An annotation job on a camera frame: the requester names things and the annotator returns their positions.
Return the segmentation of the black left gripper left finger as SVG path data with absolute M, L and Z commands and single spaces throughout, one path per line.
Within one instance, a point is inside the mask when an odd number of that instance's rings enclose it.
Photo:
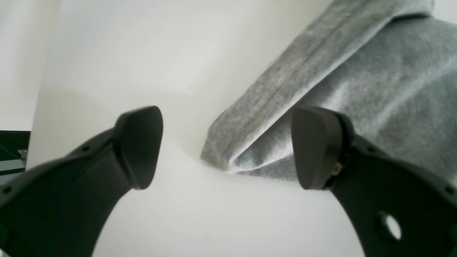
M 1 251 L 10 257 L 90 257 L 110 213 L 153 181 L 163 133 L 150 106 L 68 155 L 1 186 Z

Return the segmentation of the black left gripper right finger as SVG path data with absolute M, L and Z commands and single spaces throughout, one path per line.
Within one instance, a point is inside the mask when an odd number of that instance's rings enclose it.
M 359 136 L 346 115 L 295 109 L 293 156 L 305 190 L 329 190 L 367 257 L 455 257 L 456 188 L 392 158 Z

